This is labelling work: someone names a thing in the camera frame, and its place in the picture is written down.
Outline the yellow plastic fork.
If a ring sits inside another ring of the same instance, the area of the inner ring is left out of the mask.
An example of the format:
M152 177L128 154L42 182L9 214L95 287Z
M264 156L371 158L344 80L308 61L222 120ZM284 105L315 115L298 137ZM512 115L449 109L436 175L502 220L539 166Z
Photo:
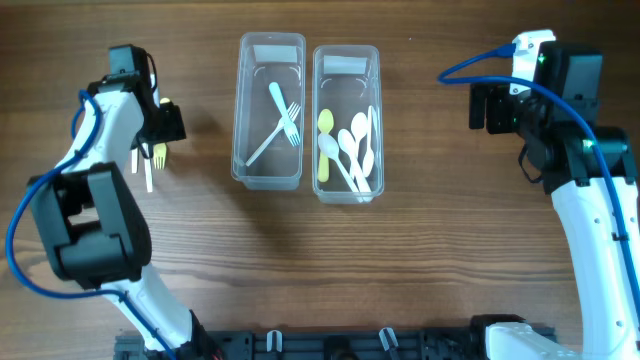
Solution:
M158 143L153 146L153 166L163 170L166 164L168 147L166 143Z

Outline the white spoon bowl up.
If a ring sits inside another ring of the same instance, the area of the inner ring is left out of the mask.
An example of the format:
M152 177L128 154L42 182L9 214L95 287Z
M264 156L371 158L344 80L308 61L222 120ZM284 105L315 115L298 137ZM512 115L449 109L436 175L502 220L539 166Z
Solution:
M368 117L363 112L358 112L351 122L351 133L356 143L356 155L359 155L360 141L363 138L369 138L370 130ZM368 177L371 172L369 149L366 149L361 165L363 174Z

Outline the pale blue plastic fork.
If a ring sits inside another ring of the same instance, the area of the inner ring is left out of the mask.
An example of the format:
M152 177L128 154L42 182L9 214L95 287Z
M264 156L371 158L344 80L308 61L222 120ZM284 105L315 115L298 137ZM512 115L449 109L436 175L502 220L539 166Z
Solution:
M276 104L276 107L284 118L283 129L289 142L292 146L299 146L301 139L298 130L289 115L279 84L277 82L271 82L269 84L269 92Z

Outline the thin white plastic fork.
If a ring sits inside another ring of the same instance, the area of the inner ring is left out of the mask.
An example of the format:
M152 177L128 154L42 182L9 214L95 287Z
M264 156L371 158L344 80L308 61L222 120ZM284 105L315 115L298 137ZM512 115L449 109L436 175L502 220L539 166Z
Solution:
M251 166L255 162L255 160L262 154L262 152L267 148L267 146L272 142L272 140L281 130L285 132L287 139L293 146L298 146L301 143L300 135L294 124L294 120L297 118L298 114L300 113L300 110L301 110L301 106L295 102L293 102L289 106L288 115L290 116L291 120L288 121L285 119L285 117L280 118L280 120L276 125L276 128L249 157L249 159L246 162L247 166Z

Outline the thick-handled white spoon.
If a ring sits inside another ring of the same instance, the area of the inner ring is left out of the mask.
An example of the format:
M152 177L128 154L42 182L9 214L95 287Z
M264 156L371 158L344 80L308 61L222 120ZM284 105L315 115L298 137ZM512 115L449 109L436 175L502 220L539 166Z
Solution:
M368 121L369 121L369 131L367 133L367 149L363 158L362 169L363 174L366 178L370 176L373 170L375 155L372 147L373 136L375 135L375 131L377 130L377 125L375 124L376 120L376 111L372 105L368 107Z

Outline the white spoon bowl down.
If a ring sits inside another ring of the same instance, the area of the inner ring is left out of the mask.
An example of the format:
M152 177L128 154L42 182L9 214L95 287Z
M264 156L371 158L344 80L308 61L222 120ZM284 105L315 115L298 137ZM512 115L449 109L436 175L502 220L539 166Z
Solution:
M373 200L371 196L364 196L364 193L370 193L371 189L364 178L364 173L361 166L357 162L356 144L354 137L348 130L342 129L338 133L338 144L339 148L347 155L348 159L350 160L350 164L354 166L354 175L356 180L351 179L348 171L345 169L340 159L337 159L336 165L338 166L340 175L352 192L356 192L357 189L357 191L361 193L361 195L358 197L361 203L371 202Z

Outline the yellow plastic spoon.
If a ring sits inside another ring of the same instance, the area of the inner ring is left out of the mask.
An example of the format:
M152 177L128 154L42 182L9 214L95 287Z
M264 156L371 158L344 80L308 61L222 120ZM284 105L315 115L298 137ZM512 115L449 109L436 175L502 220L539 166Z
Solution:
M322 134L329 134L334 126L334 117L329 109L323 109L319 116L317 126ZM327 182L329 179L329 159L320 152L317 169L317 180L321 183Z

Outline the thin-handled white spoon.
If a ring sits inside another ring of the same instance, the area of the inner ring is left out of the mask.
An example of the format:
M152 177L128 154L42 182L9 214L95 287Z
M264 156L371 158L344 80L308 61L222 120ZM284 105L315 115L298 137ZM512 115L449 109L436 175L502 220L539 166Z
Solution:
M320 150L331 160L333 160L342 175L345 183L348 185L350 190L354 193L356 200L359 203L364 202L364 198L360 195L360 190L357 187L354 180L349 175L348 170L343 165L340 159L341 148L339 147L338 142L329 134L321 133L318 136L318 145Z

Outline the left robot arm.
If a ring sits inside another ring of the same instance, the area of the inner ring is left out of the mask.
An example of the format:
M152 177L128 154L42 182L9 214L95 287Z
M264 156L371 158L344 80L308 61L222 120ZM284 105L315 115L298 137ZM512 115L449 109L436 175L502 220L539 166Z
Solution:
M55 275L104 297L140 332L150 359L216 359L219 350L194 312L151 264L148 225L123 177L131 150L186 137L180 109L157 93L144 49L109 50L110 72L80 91L73 143L50 171L34 176L16 211L30 209Z

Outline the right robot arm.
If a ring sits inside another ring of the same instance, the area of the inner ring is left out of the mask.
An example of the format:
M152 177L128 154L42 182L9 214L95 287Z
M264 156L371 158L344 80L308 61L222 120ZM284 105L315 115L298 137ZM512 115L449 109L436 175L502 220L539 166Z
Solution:
M549 30L491 51L508 76L466 79L469 125L524 142L523 171L551 197L572 259L584 359L639 355L639 173L626 133L597 123L603 57Z

